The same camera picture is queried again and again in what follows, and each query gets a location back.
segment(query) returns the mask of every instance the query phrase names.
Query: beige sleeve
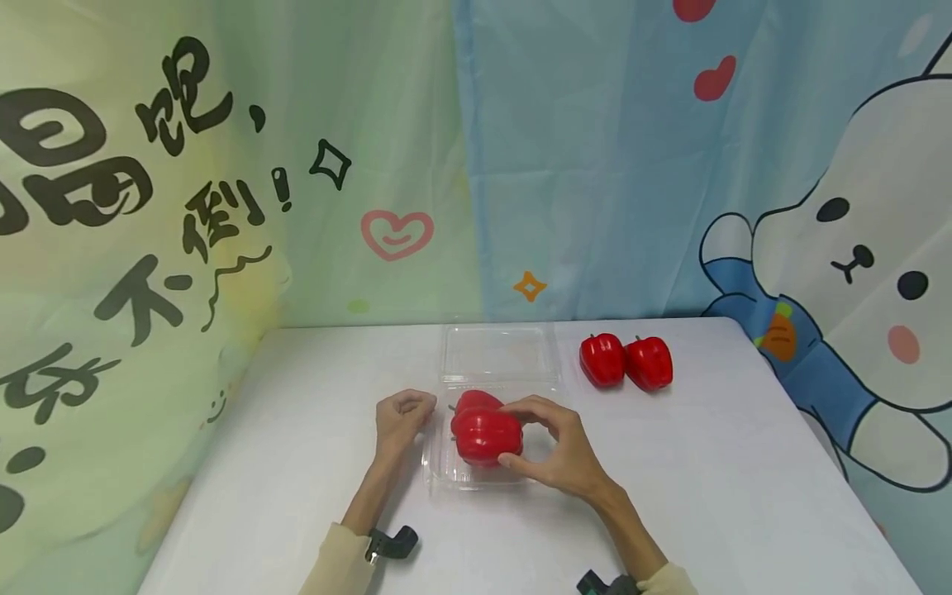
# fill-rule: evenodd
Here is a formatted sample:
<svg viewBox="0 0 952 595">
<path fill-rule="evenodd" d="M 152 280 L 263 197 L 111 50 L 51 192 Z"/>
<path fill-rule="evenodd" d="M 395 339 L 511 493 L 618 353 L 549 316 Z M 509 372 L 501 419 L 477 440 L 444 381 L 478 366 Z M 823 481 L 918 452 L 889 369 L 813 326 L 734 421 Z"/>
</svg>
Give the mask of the beige sleeve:
<svg viewBox="0 0 952 595">
<path fill-rule="evenodd" d="M 368 547 L 369 537 L 331 525 L 299 595 L 364 595 L 373 576 L 373 566 L 365 559 Z"/>
<path fill-rule="evenodd" d="M 647 581 L 638 583 L 642 595 L 698 595 L 684 569 L 668 564 Z"/>
</svg>

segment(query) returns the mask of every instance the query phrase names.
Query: left hand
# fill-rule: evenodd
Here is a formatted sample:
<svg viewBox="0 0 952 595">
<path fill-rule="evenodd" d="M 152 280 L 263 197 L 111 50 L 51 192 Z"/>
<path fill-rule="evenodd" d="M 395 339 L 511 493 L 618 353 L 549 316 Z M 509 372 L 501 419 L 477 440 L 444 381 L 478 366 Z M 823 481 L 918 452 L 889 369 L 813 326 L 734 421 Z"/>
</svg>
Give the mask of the left hand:
<svg viewBox="0 0 952 595">
<path fill-rule="evenodd" d="M 397 465 L 436 408 L 436 397 L 420 390 L 401 390 L 377 404 L 376 461 Z"/>
</svg>

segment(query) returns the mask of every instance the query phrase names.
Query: pink heart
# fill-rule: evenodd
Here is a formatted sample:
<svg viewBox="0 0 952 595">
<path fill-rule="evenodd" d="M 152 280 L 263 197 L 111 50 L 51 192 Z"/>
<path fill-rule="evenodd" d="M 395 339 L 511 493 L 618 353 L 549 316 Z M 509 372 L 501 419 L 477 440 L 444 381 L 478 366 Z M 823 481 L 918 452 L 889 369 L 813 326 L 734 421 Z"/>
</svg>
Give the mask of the pink heart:
<svg viewBox="0 0 952 595">
<path fill-rule="evenodd" d="M 413 236 L 409 234 L 403 234 L 398 237 L 384 235 L 380 241 L 377 241 L 377 238 L 373 237 L 373 233 L 370 231 L 370 224 L 377 219 L 387 221 L 394 234 L 399 233 L 401 229 L 414 221 L 419 221 L 423 224 L 423 235 L 406 248 L 397 250 L 396 252 L 388 252 L 387 249 L 381 245 L 381 242 L 390 247 L 398 247 L 410 242 Z M 406 217 L 398 217 L 396 213 L 389 210 L 371 210 L 365 213 L 361 218 L 360 231 L 364 235 L 364 241 L 367 242 L 367 245 L 370 246 L 370 249 L 373 250 L 377 256 L 380 256 L 388 262 L 393 262 L 401 258 L 407 258 L 410 254 L 419 252 L 429 244 L 429 241 L 433 239 L 433 220 L 429 215 L 422 212 L 410 213 Z"/>
<path fill-rule="evenodd" d="M 694 79 L 694 96 L 701 101 L 716 101 L 721 99 L 727 87 L 730 85 L 730 79 L 734 78 L 734 70 L 737 68 L 737 58 L 727 56 L 721 60 L 717 68 L 705 70 L 698 74 Z"/>
<path fill-rule="evenodd" d="M 686 23 L 703 20 L 714 8 L 717 0 L 674 0 L 674 13 Z"/>
</svg>

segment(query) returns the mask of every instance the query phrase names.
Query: exclamation mark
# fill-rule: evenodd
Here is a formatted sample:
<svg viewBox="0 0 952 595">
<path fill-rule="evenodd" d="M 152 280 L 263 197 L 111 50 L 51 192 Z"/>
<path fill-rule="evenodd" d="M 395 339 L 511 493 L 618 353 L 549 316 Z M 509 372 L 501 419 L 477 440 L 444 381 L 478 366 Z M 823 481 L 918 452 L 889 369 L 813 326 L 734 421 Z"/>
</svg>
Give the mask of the exclamation mark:
<svg viewBox="0 0 952 595">
<path fill-rule="evenodd" d="M 281 211 L 291 210 L 291 189 L 288 186 L 288 171 L 284 168 L 271 170 L 271 183 L 274 184 L 274 193 L 278 195 Z"/>
</svg>

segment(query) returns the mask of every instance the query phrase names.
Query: bunny ear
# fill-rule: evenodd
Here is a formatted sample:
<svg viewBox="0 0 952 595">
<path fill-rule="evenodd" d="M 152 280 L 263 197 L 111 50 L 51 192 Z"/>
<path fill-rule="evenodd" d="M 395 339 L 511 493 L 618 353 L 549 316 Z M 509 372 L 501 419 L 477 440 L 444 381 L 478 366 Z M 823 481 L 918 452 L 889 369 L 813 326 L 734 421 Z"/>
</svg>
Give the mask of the bunny ear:
<svg viewBox="0 0 952 595">
<path fill-rule="evenodd" d="M 925 67 L 923 74 L 952 74 L 952 33 L 945 38 L 939 51 L 929 61 L 929 66 Z"/>
</svg>

